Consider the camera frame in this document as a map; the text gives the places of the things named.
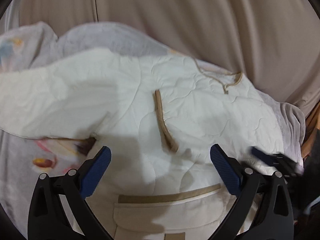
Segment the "cream quilted jacket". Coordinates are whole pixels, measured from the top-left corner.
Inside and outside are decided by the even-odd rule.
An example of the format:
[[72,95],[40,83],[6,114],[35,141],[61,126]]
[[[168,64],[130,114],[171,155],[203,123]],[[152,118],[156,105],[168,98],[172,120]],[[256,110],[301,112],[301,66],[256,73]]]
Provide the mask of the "cream quilted jacket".
[[87,202],[115,239],[207,239],[234,201],[212,165],[284,150],[280,126],[247,77],[206,75],[186,56],[83,51],[1,75],[1,129],[23,138],[94,137],[112,160]]

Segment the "orange hanging garment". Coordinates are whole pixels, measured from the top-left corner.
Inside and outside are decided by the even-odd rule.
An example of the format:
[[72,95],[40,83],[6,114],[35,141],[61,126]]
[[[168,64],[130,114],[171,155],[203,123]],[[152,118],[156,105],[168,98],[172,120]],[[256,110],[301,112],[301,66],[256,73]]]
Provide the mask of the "orange hanging garment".
[[319,130],[319,106],[317,103],[316,107],[312,110],[306,119],[306,134],[304,142],[301,146],[302,158],[306,158],[313,147],[314,141],[316,139],[317,131]]

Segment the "beige curtain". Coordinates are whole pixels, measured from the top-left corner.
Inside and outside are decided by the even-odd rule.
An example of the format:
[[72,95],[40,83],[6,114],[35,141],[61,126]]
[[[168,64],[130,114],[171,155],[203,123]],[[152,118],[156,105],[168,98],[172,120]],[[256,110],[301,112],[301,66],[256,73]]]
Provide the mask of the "beige curtain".
[[20,24],[40,21],[57,35],[86,22],[127,24],[245,73],[304,114],[319,102],[319,18],[308,0],[21,0]]

